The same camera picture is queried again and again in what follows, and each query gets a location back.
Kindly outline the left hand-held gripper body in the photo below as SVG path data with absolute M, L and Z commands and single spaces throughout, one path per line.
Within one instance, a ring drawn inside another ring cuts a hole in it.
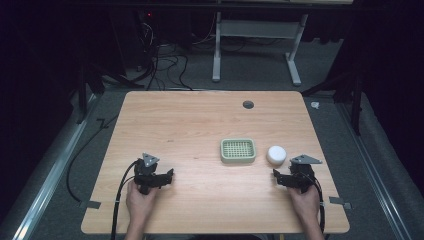
M 156 174 L 158 162 L 159 158 L 148 153 L 143 153 L 142 157 L 136 161 L 134 181 L 143 195 L 148 195 L 151 188 L 157 188 L 161 182 L 167 181 L 166 174 Z

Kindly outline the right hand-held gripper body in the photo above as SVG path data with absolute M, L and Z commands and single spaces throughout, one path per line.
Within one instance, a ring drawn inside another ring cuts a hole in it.
M 312 169 L 312 164 L 321 164 L 322 161 L 302 154 L 293 157 L 290 163 L 290 174 L 283 175 L 281 181 L 287 182 L 290 188 L 297 188 L 305 193 L 315 183 L 315 172 Z

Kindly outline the round white soap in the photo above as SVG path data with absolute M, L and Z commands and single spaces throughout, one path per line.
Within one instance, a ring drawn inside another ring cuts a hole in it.
M 266 159 L 270 164 L 282 165 L 287 157 L 286 150 L 281 146 L 271 146 L 266 155 Z

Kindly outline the green soap dish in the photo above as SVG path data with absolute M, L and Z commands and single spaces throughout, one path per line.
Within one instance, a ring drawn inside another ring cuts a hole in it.
M 250 164 L 255 161 L 255 143 L 249 138 L 223 139 L 220 143 L 221 161 L 226 164 Z

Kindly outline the person's left hand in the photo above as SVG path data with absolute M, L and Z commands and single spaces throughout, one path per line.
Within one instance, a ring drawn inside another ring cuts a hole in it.
M 143 195 L 134 181 L 127 185 L 126 205 L 130 215 L 129 227 L 142 229 L 153 210 L 158 188 L 151 188 Z

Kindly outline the person's right hand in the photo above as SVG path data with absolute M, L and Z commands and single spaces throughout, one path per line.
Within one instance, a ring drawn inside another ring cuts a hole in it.
M 303 226 L 318 226 L 319 194 L 315 187 L 309 187 L 305 193 L 299 189 L 287 189 L 292 204 Z

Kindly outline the black metal stand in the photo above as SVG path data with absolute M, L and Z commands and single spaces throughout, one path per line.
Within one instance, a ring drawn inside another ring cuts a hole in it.
M 130 88 L 141 88 L 145 86 L 139 84 L 139 81 L 145 79 L 153 70 L 153 65 L 150 64 L 147 70 L 144 71 L 140 76 L 128 79 L 124 75 L 113 73 L 103 66 L 91 61 L 87 54 L 79 53 L 76 56 L 77 63 L 79 66 L 77 73 L 77 93 L 78 93 L 78 118 L 76 123 L 81 124 L 88 117 L 88 103 L 87 99 L 87 88 L 96 94 L 102 95 L 105 91 L 103 85 L 103 77 L 107 76 L 115 82 L 122 84 Z
M 335 103 L 351 103 L 350 123 L 354 132 L 360 135 L 359 118 L 362 98 L 362 75 L 355 72 L 345 72 L 302 91 L 301 94 L 304 97 L 308 97 L 319 91 L 329 90 L 334 90 L 333 100 Z

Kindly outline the aluminium floor rail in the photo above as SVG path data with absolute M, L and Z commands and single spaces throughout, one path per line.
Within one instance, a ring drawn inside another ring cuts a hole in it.
M 351 126 L 350 115 L 348 113 L 347 107 L 344 104 L 337 104 L 336 108 L 343 122 L 347 126 L 356 148 L 359 151 L 360 160 L 364 166 L 365 173 L 396 239 L 412 240 L 410 231 L 408 230 L 405 221 L 401 217 L 399 209 L 392 195 L 389 193 L 388 188 L 383 183 L 381 175 L 373 163 L 362 138 Z
M 78 123 L 77 103 L 71 117 L 59 131 L 43 158 L 30 175 L 5 221 L 0 225 L 0 240 L 29 240 L 52 199 L 77 143 L 100 100 L 90 94 L 86 117 Z

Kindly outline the white metal desk frame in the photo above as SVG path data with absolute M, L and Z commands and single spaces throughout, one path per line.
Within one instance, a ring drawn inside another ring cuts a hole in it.
M 290 39 L 293 41 L 290 52 L 285 53 L 285 61 L 294 86 L 301 85 L 301 79 L 295 63 L 295 56 L 306 27 L 309 15 L 303 14 L 296 22 L 270 22 L 253 20 L 222 19 L 221 13 L 216 14 L 215 50 L 213 57 L 212 81 L 221 79 L 221 38 L 247 37 L 267 39 Z

